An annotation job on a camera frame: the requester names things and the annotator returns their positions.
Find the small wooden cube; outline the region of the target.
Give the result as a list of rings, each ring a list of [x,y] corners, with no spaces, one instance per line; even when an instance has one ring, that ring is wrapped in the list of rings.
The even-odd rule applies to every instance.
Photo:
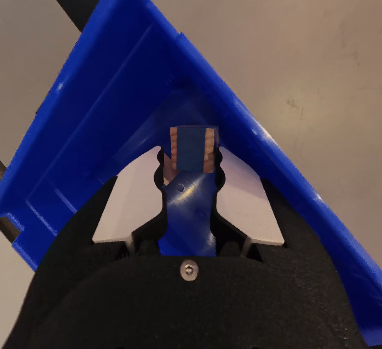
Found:
[[[218,131],[218,126],[188,125],[170,128],[171,156],[164,153],[164,186],[181,171],[214,173]]]

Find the blue plastic bin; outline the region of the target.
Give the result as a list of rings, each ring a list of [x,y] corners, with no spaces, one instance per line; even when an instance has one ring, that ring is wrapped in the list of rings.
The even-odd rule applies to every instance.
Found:
[[[381,348],[381,268],[187,37],[151,0],[57,1],[82,32],[1,179],[34,271],[3,348]],[[217,256],[216,168],[163,183],[157,244],[93,242],[118,174],[188,125],[259,175],[283,246]]]

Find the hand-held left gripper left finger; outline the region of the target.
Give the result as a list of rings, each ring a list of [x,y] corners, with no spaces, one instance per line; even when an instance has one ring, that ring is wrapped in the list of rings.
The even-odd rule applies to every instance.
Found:
[[[155,146],[117,176],[93,234],[94,243],[125,242],[136,253],[144,241],[156,244],[167,230],[163,151]]]

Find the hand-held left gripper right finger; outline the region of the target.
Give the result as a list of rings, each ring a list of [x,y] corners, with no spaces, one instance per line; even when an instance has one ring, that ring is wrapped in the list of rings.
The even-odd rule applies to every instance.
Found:
[[[210,230],[217,256],[251,256],[256,244],[285,243],[259,175],[224,147],[215,153]]]

